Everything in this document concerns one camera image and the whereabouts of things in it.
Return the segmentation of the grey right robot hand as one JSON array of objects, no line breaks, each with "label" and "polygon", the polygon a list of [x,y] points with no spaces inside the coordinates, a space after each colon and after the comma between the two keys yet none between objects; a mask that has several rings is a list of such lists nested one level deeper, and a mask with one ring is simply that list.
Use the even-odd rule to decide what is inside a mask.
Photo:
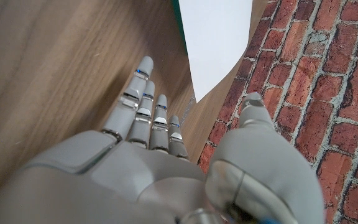
[{"label": "grey right robot hand", "polygon": [[155,96],[146,56],[101,131],[26,163],[0,190],[0,223],[324,223],[316,172],[278,134],[258,93],[203,172]]}]

